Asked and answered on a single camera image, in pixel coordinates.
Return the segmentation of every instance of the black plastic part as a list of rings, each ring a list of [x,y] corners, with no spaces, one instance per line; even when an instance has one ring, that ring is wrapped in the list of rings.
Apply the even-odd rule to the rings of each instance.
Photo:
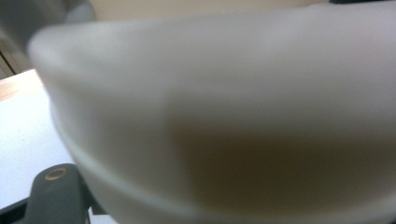
[[[84,197],[75,165],[51,167],[35,177],[23,223],[85,224],[90,205]]]
[[[80,224],[107,212],[94,199],[76,165],[50,167],[35,177],[28,199],[0,210],[0,224]]]

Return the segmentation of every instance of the wooden surface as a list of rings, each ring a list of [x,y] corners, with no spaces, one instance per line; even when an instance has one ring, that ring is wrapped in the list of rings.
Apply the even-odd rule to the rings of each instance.
[[[0,80],[0,102],[43,86],[35,69]]]

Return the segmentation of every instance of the metal ring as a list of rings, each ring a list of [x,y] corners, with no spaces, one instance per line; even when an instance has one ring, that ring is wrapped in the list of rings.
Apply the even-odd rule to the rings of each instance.
[[[56,180],[56,179],[60,179],[62,177],[64,177],[67,173],[67,169],[66,168],[56,168],[55,170],[51,170],[49,171],[45,178],[46,180]]]

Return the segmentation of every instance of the metal grommet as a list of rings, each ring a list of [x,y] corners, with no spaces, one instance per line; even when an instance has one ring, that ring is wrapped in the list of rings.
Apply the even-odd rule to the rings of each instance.
[[[62,167],[56,168],[55,170],[49,171],[46,174],[45,178],[46,178],[46,180],[56,180],[56,179],[64,177],[66,175],[66,173],[67,173],[66,168],[62,168]]]

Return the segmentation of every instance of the white plastic container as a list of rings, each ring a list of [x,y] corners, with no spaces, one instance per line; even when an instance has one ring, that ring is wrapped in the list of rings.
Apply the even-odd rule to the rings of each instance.
[[[50,27],[30,57],[119,223],[389,223],[396,2]]]

